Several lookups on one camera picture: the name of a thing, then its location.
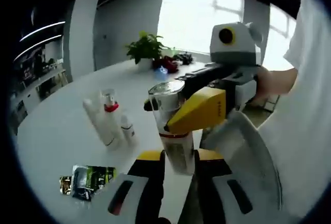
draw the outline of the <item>yellow robot part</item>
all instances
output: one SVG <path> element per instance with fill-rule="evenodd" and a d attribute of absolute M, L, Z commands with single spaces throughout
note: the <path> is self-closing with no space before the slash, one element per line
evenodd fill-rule
<path fill-rule="evenodd" d="M 195 92 L 168 121 L 165 130 L 186 133 L 222 123 L 225 120 L 225 90 L 204 87 Z"/>

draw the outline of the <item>person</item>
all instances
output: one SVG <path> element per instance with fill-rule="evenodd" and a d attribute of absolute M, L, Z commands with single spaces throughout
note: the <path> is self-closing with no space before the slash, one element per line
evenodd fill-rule
<path fill-rule="evenodd" d="M 284 58 L 293 69 L 258 72 L 256 100 L 284 95 L 259 132 L 278 170 L 283 208 L 304 217 L 331 181 L 331 17 L 319 1 L 301 0 Z"/>

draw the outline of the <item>floor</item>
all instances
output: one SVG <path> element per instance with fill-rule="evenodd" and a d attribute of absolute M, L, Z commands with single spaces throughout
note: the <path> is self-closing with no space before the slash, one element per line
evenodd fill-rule
<path fill-rule="evenodd" d="M 256 127 L 259 127 L 270 116 L 269 112 L 255 107 L 246 107 L 243 112 L 247 115 L 247 117 L 253 122 Z M 204 139 L 204 137 L 206 137 L 207 135 L 207 133 L 204 133 L 202 139 Z M 243 143 L 242 137 L 238 134 L 230 136 L 229 139 L 231 139 L 231 142 L 233 143 Z M 227 161 L 225 155 L 223 156 L 230 168 L 235 163 L 236 166 L 240 166 L 245 170 L 247 169 L 252 172 L 255 170 L 255 165 L 253 164 L 253 162 L 250 162 L 252 161 L 252 154 L 244 145 L 242 145 L 240 148 L 236 148 L 236 151 L 231 156 L 231 159 L 229 159 L 229 161 Z M 194 177 L 192 179 L 190 190 L 187 195 L 187 200 L 183 207 L 182 215 L 180 216 L 178 223 L 203 224 L 202 214 L 200 211 L 197 196 L 197 183 Z"/>

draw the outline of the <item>white sleeve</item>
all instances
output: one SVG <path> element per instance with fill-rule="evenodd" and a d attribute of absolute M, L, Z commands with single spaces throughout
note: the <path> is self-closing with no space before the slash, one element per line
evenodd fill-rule
<path fill-rule="evenodd" d="M 299 68 L 302 60 L 302 49 L 304 45 L 304 20 L 303 16 L 307 11 L 305 0 L 301 0 L 300 9 L 296 18 L 296 27 L 293 37 L 290 42 L 290 46 L 284 58 L 296 69 Z"/>

